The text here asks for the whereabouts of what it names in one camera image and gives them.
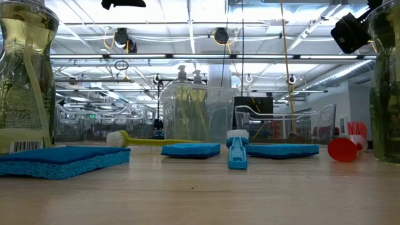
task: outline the sponge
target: sponge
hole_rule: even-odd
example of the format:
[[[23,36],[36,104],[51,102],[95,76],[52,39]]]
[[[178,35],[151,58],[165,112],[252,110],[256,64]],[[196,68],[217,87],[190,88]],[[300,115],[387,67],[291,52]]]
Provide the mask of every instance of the sponge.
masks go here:
[[[179,143],[163,146],[161,154],[172,158],[207,159],[218,155],[220,149],[217,143]]]
[[[0,157],[0,176],[25,175],[66,179],[99,168],[129,162],[130,149],[121,147],[46,148]]]
[[[290,159],[313,156],[319,153],[319,146],[315,144],[272,144],[246,146],[250,156],[269,159]]]

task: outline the table surface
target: table surface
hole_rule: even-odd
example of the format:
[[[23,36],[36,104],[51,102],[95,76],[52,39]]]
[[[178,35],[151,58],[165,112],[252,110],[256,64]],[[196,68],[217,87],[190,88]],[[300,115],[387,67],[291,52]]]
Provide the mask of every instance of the table surface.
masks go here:
[[[352,163],[318,156],[249,157],[227,168],[133,147],[130,163],[62,181],[0,178],[0,224],[400,224],[400,166],[363,152]]]

